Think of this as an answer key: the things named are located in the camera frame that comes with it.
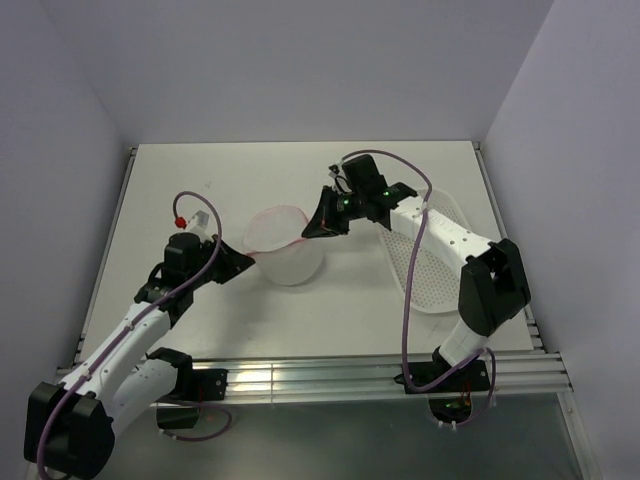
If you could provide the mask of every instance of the purple cable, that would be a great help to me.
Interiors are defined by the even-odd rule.
[[[400,163],[403,163],[404,165],[409,167],[411,170],[416,172],[418,175],[420,175],[420,177],[425,181],[428,187],[427,193],[424,196],[424,203],[427,203],[429,201],[429,198],[431,197],[431,193],[433,192],[433,184],[431,183],[429,178],[413,163],[411,163],[408,160],[405,160],[404,158],[396,155],[395,153],[390,153],[385,150],[376,150],[376,149],[356,150],[355,152],[351,152],[345,155],[344,157],[342,157],[342,160],[346,161],[349,158],[354,157],[355,155],[362,155],[367,153],[386,155],[387,157],[393,158],[394,160],[397,160]],[[427,385],[418,387],[415,383],[413,383],[411,374],[409,373],[409,353],[408,353],[409,351],[409,346],[408,346],[409,345],[409,318],[411,316],[411,292],[413,290],[413,273],[415,271],[416,262],[418,259],[418,252],[420,251],[420,244],[422,243],[422,237],[424,236],[424,232],[427,228],[427,221],[428,221],[428,215],[426,214],[426,210],[425,210],[425,212],[423,212],[422,214],[422,221],[420,222],[420,228],[418,229],[418,234],[416,235],[416,241],[413,244],[411,257],[409,259],[409,269],[407,271],[407,287],[405,289],[404,312],[403,312],[403,318],[402,318],[402,374],[404,375],[405,384],[411,390],[418,393],[425,393],[437,387],[443,381],[445,381],[447,378],[453,375],[455,372],[466,367],[469,363],[474,361],[483,353],[483,349],[480,349],[477,352],[469,355],[467,358],[462,360],[457,365],[452,366],[449,370],[447,370],[445,373],[443,373],[441,376],[436,378],[433,382],[428,383]],[[493,365],[492,383],[489,390],[489,395],[487,396],[487,401],[485,402],[486,405],[488,405],[489,402],[491,401],[491,397],[495,389],[495,370],[496,369],[495,369],[495,355],[488,348],[486,349],[486,351],[489,352],[489,355],[491,355],[492,365]],[[483,408],[481,409],[481,412],[478,412],[478,413],[482,413],[484,412],[484,410],[486,410],[485,406],[483,406]],[[461,423],[461,425],[469,423],[469,421],[475,418],[477,418],[477,415],[472,415],[465,422]]]
[[[203,437],[183,437],[182,435],[176,435],[175,433],[171,433],[171,432],[167,432],[166,430],[162,431],[163,435],[166,435],[167,437],[170,437],[172,439],[175,440],[179,440],[181,442],[204,442],[206,440],[211,440],[213,438],[219,437],[220,435],[222,435],[224,432],[226,432],[227,430],[229,430],[231,428],[231,423],[233,422],[233,415],[231,414],[231,412],[229,410],[227,410],[224,407],[221,407],[220,405],[211,405],[211,404],[207,404],[207,403],[198,403],[198,402],[188,402],[188,401],[184,401],[184,400],[169,400],[165,403],[171,403],[173,405],[180,405],[182,407],[197,407],[197,408],[208,408],[211,410],[218,410],[219,412],[222,412],[225,414],[225,416],[227,417],[227,421],[225,422],[225,424],[222,426],[222,428],[220,430],[218,430],[215,433],[212,433],[210,435],[205,435]]]
[[[178,210],[177,210],[178,200],[180,200],[180,198],[184,196],[197,198],[198,200],[202,201],[209,208],[209,210],[211,210],[211,213],[213,213],[213,216],[216,219],[216,227],[218,229],[216,246],[214,247],[213,253],[211,254],[211,257],[209,258],[209,260],[207,260],[207,263],[205,263],[205,265],[198,271],[198,273],[196,273],[193,277],[191,277],[189,280],[184,282],[182,285],[179,285],[178,287],[171,290],[167,295],[160,297],[155,302],[147,305],[147,307],[145,307],[131,321],[132,328],[135,328],[135,326],[138,325],[138,323],[140,323],[144,317],[146,317],[149,313],[151,313],[153,310],[155,310],[164,302],[166,302],[169,298],[173,297],[174,295],[177,295],[178,293],[182,292],[185,288],[188,288],[190,285],[196,282],[209,269],[209,267],[211,267],[214,260],[218,256],[218,252],[220,251],[220,245],[222,244],[222,222],[220,220],[220,215],[218,215],[218,211],[211,204],[211,202],[209,202],[209,200],[207,200],[205,197],[203,197],[199,193],[185,191],[185,192],[178,193],[176,197],[173,199],[172,208],[173,208],[173,215],[175,218],[178,218]],[[107,359],[107,357],[111,355],[111,353],[116,349],[116,347],[120,344],[120,342],[122,342],[122,340],[130,332],[131,330],[129,330],[128,328],[124,328],[111,341],[111,343],[107,345],[107,347],[98,356],[98,358],[96,358],[96,360],[89,366],[88,368],[89,375],[92,375],[100,367],[100,365],[102,365],[102,363]],[[69,401],[69,399],[73,396],[73,394],[78,391],[78,389],[85,383],[86,380],[87,379],[85,377],[80,377],[80,379],[76,383],[74,383],[69,390],[67,390],[67,392],[63,395],[63,397],[60,399],[58,404],[52,410],[51,414],[49,415],[49,418],[47,419],[47,423],[45,423],[45,426],[42,429],[42,434],[40,435],[40,440],[38,442],[38,449],[36,452],[36,465],[38,467],[38,474],[40,475],[40,478],[42,478],[43,480],[55,480],[54,478],[49,476],[44,465],[44,450],[47,445],[47,440],[49,439],[49,435],[51,433],[53,424],[56,418],[58,417],[58,415],[60,414],[60,412],[62,411],[62,409],[64,408],[65,404]],[[228,426],[225,425],[223,430],[226,431],[227,429],[228,429]]]

